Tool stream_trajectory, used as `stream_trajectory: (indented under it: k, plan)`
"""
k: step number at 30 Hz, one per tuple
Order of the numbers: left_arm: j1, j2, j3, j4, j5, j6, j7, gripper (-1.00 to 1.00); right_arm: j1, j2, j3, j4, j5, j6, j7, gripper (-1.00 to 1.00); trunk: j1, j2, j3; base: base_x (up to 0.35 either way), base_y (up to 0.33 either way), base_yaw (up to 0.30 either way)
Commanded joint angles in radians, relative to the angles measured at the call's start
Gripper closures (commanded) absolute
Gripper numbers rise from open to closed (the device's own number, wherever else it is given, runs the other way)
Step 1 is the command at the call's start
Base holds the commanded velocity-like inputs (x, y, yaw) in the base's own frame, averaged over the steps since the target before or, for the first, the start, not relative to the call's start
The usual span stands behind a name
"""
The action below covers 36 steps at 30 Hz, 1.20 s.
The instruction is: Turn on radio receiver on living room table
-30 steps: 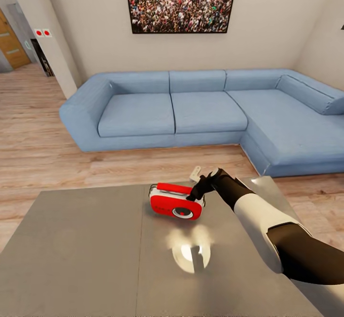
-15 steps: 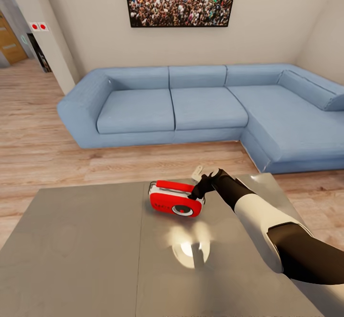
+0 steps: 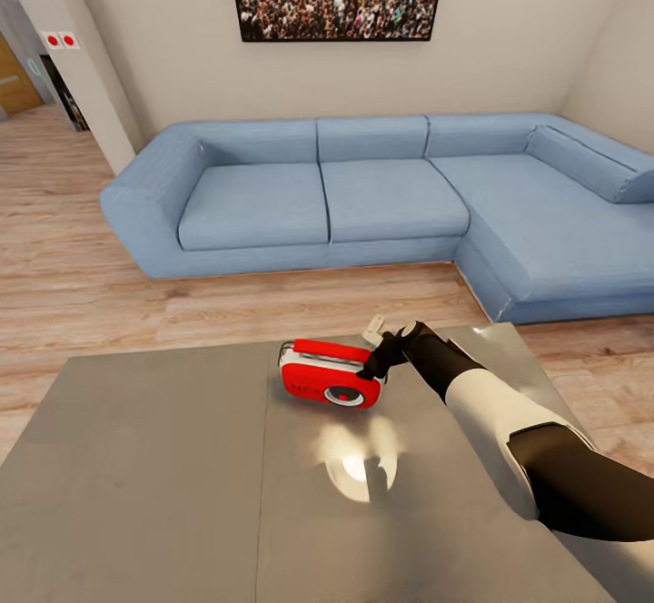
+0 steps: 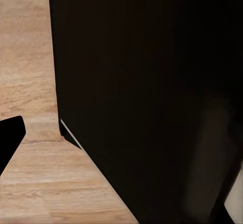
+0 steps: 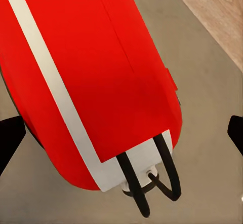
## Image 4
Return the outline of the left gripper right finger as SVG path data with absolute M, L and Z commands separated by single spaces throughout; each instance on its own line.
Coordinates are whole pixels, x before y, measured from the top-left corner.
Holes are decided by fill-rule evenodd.
M 230 119 L 227 132 L 243 155 L 243 117 L 233 115 Z

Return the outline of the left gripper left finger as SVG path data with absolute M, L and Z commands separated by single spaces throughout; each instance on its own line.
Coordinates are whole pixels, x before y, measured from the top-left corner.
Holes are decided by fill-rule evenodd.
M 26 135 L 21 116 L 0 121 L 0 175 Z

